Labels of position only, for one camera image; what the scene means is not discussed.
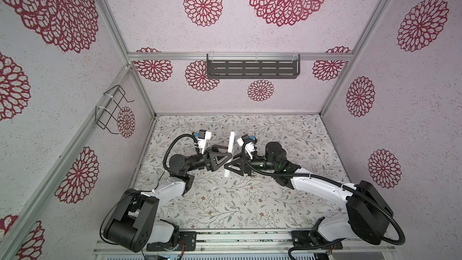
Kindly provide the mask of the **white remote control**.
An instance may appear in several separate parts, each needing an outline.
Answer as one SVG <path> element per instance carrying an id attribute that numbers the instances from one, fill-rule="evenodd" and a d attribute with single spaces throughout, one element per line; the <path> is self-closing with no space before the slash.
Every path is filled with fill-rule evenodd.
<path id="1" fill-rule="evenodd" d="M 235 131 L 231 131 L 230 136 L 229 136 L 229 144 L 227 147 L 227 152 L 230 153 L 231 155 L 233 155 L 234 143 L 235 143 Z M 230 177 L 230 175 L 231 175 L 231 172 L 225 169 L 224 177 L 228 178 Z"/>

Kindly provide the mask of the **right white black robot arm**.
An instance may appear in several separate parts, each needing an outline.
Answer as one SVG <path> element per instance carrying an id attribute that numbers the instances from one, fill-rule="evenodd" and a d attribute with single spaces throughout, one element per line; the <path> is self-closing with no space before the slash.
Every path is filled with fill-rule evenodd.
<path id="1" fill-rule="evenodd" d="M 283 187 L 307 192 L 341 208 L 340 214 L 317 220 L 308 234 L 308 246 L 331 246 L 346 238 L 359 238 L 372 245 L 385 241 L 393 212 L 371 183 L 341 183 L 315 175 L 290 162 L 279 142 L 267 143 L 262 156 L 257 153 L 254 137 L 245 135 L 237 143 L 241 152 L 225 164 L 227 171 L 241 176 L 269 176 Z"/>

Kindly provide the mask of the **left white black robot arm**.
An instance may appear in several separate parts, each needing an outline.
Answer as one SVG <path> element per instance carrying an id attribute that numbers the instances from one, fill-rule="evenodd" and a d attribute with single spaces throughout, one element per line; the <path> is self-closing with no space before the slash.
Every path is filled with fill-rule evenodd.
<path id="1" fill-rule="evenodd" d="M 159 245 L 166 250 L 185 249 L 179 226 L 168 220 L 156 220 L 158 208 L 190 191 L 194 170 L 215 172 L 233 158 L 233 148 L 213 145 L 198 154 L 170 157 L 166 182 L 151 190 L 128 189 L 110 209 L 100 227 L 102 241 L 141 252 Z"/>

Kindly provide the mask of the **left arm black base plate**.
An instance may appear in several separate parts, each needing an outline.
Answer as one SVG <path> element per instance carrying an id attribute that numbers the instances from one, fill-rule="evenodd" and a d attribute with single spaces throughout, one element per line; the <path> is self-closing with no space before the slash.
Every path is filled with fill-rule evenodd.
<path id="1" fill-rule="evenodd" d="M 167 243 L 148 243 L 148 252 L 191 252 L 196 250 L 197 232 L 179 231 L 173 234 L 173 239 Z"/>

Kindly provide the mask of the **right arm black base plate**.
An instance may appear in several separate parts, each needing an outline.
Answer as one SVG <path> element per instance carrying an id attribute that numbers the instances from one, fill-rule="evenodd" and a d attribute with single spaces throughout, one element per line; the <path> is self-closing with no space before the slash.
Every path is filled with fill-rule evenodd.
<path id="1" fill-rule="evenodd" d="M 296 230 L 291 232 L 293 247 L 290 251 L 296 250 L 340 250 L 343 249 L 343 239 L 326 240 L 317 231 Z"/>

